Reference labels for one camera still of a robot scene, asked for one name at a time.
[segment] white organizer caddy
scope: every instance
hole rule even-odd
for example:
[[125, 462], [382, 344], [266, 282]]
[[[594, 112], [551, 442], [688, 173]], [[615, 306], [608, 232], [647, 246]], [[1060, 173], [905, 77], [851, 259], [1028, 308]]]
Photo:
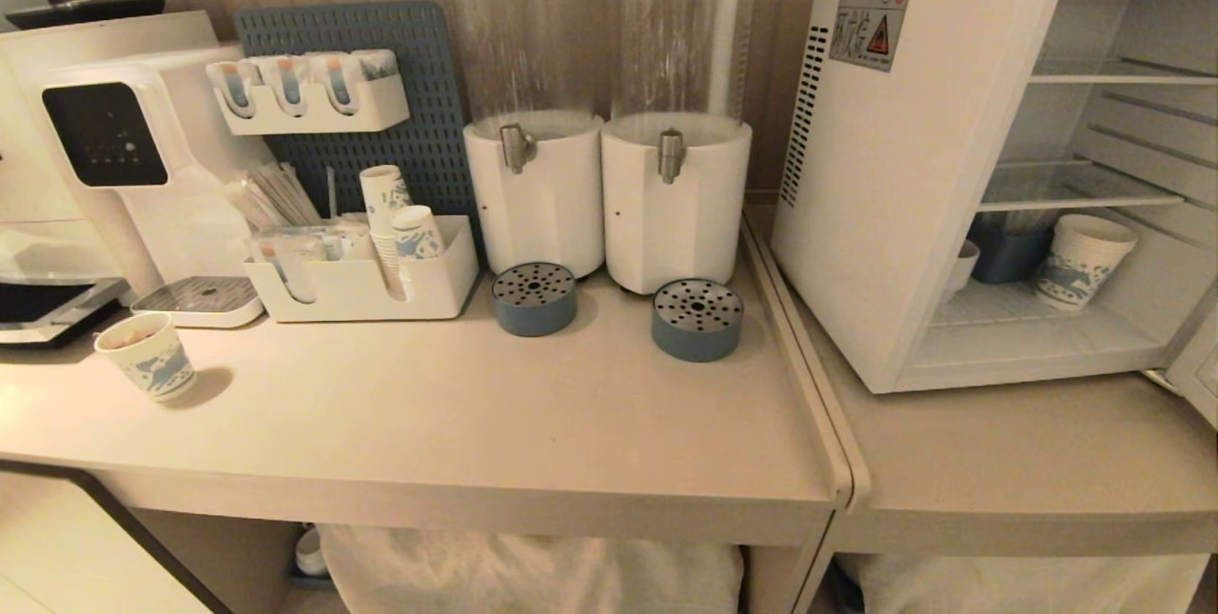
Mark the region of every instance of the white organizer caddy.
[[413, 288], [410, 301], [385, 289], [370, 238], [358, 241], [339, 262], [304, 262], [317, 300], [301, 302], [287, 292], [274, 263], [246, 262], [245, 270], [275, 322], [381, 322], [452, 319], [459, 316], [477, 281], [477, 255], [468, 216], [436, 216], [445, 253], [434, 259], [402, 259]]
[[359, 111], [342, 115], [334, 110], [325, 85], [301, 84], [301, 99], [308, 111], [304, 116], [291, 116], [275, 101], [270, 85], [250, 85], [248, 96], [257, 107], [251, 118], [233, 115], [219, 90], [212, 89], [220, 106], [224, 121], [234, 136], [267, 135], [267, 133], [374, 133], [410, 118], [410, 106], [406, 102], [406, 89], [401, 73], [376, 80], [356, 84]]

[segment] blue pegboard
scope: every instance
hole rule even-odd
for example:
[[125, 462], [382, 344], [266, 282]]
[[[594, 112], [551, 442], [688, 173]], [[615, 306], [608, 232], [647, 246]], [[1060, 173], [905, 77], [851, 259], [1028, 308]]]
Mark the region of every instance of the blue pegboard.
[[486, 259], [474, 184], [465, 158], [460, 89], [438, 4], [357, 2], [279, 6], [238, 12], [245, 55], [311, 50], [392, 50], [410, 118], [378, 133], [291, 133], [264, 136], [280, 162], [296, 167], [318, 211], [326, 212], [325, 168], [335, 167], [340, 211], [363, 211], [359, 172], [378, 163], [402, 169], [410, 196], [436, 214], [465, 214]]

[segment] glass water tank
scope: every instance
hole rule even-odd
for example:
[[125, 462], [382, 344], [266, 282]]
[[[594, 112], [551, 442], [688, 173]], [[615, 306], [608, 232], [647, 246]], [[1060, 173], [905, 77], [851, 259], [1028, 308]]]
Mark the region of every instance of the glass water tank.
[[610, 0], [615, 135], [727, 141], [739, 128], [753, 0]]
[[474, 129], [536, 141], [593, 127], [591, 0], [448, 0]]

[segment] white towel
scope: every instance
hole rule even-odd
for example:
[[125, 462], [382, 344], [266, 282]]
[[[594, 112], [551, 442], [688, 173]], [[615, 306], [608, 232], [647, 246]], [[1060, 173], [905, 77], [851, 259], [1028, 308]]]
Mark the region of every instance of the white towel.
[[351, 614], [734, 614], [727, 545], [318, 526]]
[[867, 614], [1185, 614], [1209, 556], [837, 562], [862, 588]]

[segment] drip tray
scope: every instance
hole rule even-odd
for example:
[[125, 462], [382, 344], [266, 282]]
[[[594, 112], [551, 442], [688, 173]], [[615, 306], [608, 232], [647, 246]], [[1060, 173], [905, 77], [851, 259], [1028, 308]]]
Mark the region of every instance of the drip tray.
[[235, 329], [262, 314], [262, 301], [246, 277], [189, 277], [139, 298], [132, 312], [167, 312], [183, 328]]
[[62, 345], [113, 313], [128, 290], [122, 279], [0, 283], [0, 345]]

